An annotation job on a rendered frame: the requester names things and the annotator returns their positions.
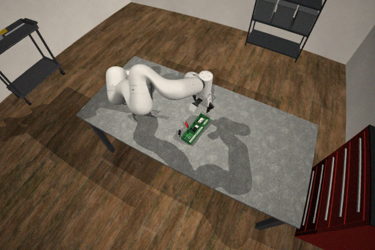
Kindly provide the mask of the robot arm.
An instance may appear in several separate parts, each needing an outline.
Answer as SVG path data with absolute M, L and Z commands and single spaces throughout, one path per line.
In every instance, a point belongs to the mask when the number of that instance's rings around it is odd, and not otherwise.
M 164 98 L 181 100 L 195 94 L 203 98 L 208 97 L 212 94 L 212 81 L 213 75 L 209 71 L 201 71 L 199 74 L 188 72 L 184 79 L 168 80 L 144 64 L 136 64 L 130 71 L 114 66 L 106 72 L 109 102 L 114 105 L 126 102 L 129 110 L 135 115 L 146 115 L 151 112 L 152 84 Z

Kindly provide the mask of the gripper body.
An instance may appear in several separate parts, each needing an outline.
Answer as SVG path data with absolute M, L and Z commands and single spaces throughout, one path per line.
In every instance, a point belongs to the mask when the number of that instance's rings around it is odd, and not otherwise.
M 212 103 L 212 96 L 209 95 L 208 97 L 206 98 L 203 98 L 203 97 L 200 97 L 198 94 L 196 95 L 196 100 L 200 98 L 202 100 L 202 102 L 200 103 L 201 105 L 205 106 L 205 107 L 208 107 L 209 106 L 209 103 L 211 102 Z

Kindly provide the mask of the green rack of bins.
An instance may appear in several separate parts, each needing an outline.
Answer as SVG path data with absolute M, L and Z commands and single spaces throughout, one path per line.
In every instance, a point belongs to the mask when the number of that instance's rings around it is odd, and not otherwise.
M 200 124 L 198 123 L 199 119 L 203 118 L 204 121 Z M 189 127 L 189 129 L 186 130 L 186 132 L 181 136 L 182 140 L 191 145 L 194 140 L 199 136 L 201 131 L 206 127 L 206 125 L 210 122 L 210 118 L 200 113 L 200 115 L 195 119 L 194 123 Z M 191 130 L 198 125 L 199 127 L 195 132 L 192 132 Z M 190 137 L 190 139 L 188 139 Z

